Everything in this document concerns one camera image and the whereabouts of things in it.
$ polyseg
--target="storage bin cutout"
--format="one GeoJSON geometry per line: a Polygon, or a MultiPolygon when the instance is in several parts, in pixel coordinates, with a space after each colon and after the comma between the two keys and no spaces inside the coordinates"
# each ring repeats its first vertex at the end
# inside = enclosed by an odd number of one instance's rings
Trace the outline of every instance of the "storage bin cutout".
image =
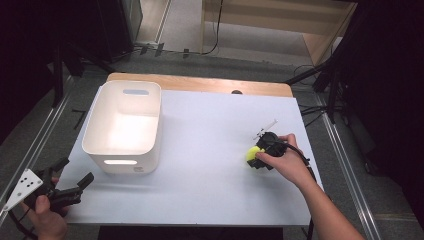
{"type": "Polygon", "coordinates": [[[161,88],[110,81],[95,99],[82,148],[107,173],[149,173],[159,162],[161,88]]]}

